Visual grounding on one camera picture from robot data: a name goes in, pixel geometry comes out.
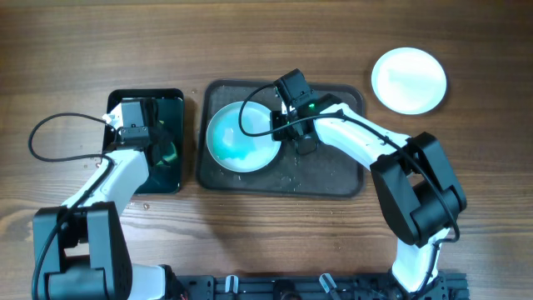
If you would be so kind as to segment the green yellow scrub sponge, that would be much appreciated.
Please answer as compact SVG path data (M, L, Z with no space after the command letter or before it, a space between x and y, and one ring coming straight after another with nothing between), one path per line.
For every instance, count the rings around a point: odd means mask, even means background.
M162 121L159 122L158 128L161 130L159 143L161 159L158 165L170 167L178 158L177 149L174 143L175 135Z

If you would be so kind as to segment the white plate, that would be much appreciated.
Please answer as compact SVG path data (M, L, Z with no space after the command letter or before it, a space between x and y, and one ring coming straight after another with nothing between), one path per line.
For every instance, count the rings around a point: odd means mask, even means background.
M419 115L436 108L447 91L442 65L428 52L399 47L384 53L371 71L371 87L390 110Z
M207 148L222 167L251 173L266 167L277 156L281 142L271 135L248 137L238 125L242 102L233 102L215 113L207 126Z

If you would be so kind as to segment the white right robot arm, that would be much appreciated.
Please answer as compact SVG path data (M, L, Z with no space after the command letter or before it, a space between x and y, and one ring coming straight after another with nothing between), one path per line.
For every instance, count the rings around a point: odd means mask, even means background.
M392 274L420 296L436 279L441 245L455 243L466 195L440 142L428 132L393 132L327 94L298 108L271 113L276 140L309 137L344 152L370 171L383 217L398 238Z

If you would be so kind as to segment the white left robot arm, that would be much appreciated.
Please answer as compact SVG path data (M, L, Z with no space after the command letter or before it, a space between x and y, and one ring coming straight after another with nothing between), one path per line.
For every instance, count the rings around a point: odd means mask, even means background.
M102 154L80 191L33 217L34 299L173 299L182 290L164 265L134 264L120 215L149 178L144 149Z

